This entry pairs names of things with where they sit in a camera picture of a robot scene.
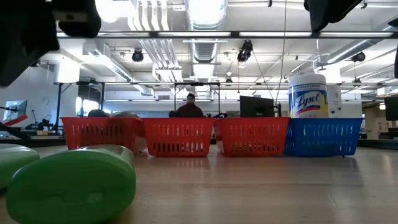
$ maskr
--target disinfecting wipes container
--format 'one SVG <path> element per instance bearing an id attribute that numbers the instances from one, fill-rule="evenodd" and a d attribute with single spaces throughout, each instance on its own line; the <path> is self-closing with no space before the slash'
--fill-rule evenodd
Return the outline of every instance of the disinfecting wipes container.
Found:
<path id="1" fill-rule="evenodd" d="M 326 78 L 297 75 L 289 83 L 289 111 L 292 118 L 328 118 Z"/>

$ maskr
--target blue basket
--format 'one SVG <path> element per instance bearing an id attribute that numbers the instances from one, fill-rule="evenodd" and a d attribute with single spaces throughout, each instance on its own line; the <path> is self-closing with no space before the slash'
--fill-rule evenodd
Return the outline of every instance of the blue basket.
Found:
<path id="1" fill-rule="evenodd" d="M 287 129 L 285 154 L 352 156 L 362 118 L 294 118 Z"/>

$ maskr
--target plastic basket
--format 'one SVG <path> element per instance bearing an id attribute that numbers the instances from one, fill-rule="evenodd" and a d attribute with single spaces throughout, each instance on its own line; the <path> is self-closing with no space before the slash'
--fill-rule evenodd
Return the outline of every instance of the plastic basket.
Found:
<path id="1" fill-rule="evenodd" d="M 212 118 L 144 118 L 148 153 L 159 157 L 207 156 Z"/>
<path id="2" fill-rule="evenodd" d="M 218 119 L 215 122 L 218 149 L 226 156 L 282 155 L 289 119 Z"/>
<path id="3" fill-rule="evenodd" d="M 97 144 L 146 149 L 144 123 L 137 118 L 61 118 L 68 149 Z"/>
<path id="4" fill-rule="evenodd" d="M 285 153 L 292 156 L 352 156 L 362 118 L 294 118 Z"/>

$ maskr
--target cable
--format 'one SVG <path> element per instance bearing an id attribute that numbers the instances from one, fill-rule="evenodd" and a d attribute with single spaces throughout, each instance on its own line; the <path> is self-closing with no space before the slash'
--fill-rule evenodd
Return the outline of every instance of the cable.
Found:
<path id="1" fill-rule="evenodd" d="M 282 79 L 283 79 L 285 44 L 286 44 L 286 17 L 287 17 L 287 0 L 285 0 L 285 25 L 284 25 L 284 46 L 282 49 L 282 67 L 280 68 L 280 80 L 279 80 L 279 85 L 278 85 L 278 92 L 276 94 L 275 104 L 277 104 L 279 90 L 280 90 L 280 84 L 282 83 Z"/>
<path id="2" fill-rule="evenodd" d="M 257 66 L 259 67 L 261 77 L 262 77 L 262 79 L 264 80 L 264 83 L 266 84 L 266 87 L 267 87 L 267 89 L 268 89 L 268 92 L 269 92 L 269 94 L 270 94 L 272 100 L 275 101 L 275 100 L 274 100 L 274 97 L 272 96 L 272 92 L 271 92 L 271 90 L 270 90 L 269 87 L 268 87 L 268 84 L 267 84 L 267 82 L 266 82 L 266 79 L 264 78 L 264 76 L 263 76 L 263 74 L 262 74 L 262 71 L 261 71 L 259 62 L 257 61 L 256 53 L 254 53 L 254 50 L 252 50 L 252 52 L 253 52 L 254 59 L 256 60 Z"/>

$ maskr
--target table surface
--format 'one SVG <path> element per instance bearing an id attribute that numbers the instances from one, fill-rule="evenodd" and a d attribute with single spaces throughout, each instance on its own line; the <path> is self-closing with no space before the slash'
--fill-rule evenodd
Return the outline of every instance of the table surface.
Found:
<path id="1" fill-rule="evenodd" d="M 65 147 L 37 148 L 41 156 Z M 353 157 L 204 158 L 136 154 L 133 203 L 110 223 L 397 223 L 398 152 Z M 11 224 L 0 196 L 0 223 Z"/>

